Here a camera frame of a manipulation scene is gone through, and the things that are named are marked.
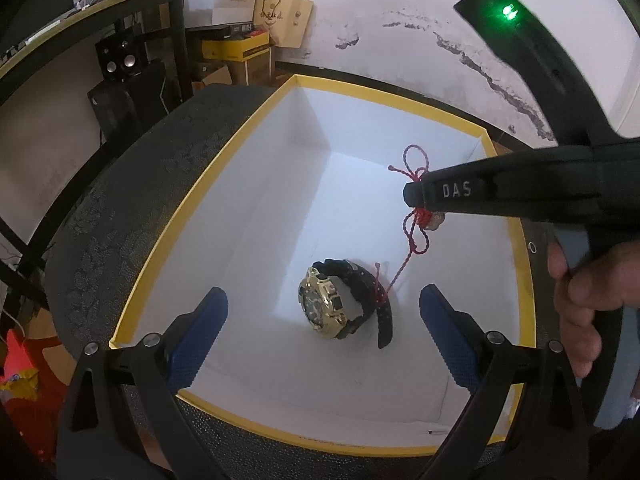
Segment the person's right hand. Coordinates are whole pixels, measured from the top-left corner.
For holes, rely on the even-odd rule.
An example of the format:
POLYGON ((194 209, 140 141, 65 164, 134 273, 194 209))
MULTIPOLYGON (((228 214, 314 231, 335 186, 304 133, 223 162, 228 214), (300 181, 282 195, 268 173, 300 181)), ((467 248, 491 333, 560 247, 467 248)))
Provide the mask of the person's right hand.
POLYGON ((598 311, 639 307, 639 243, 615 246, 605 257, 571 271, 559 244, 548 247, 548 272, 555 281, 554 307, 561 342, 574 375, 588 376, 600 356, 602 338, 593 326, 598 311))

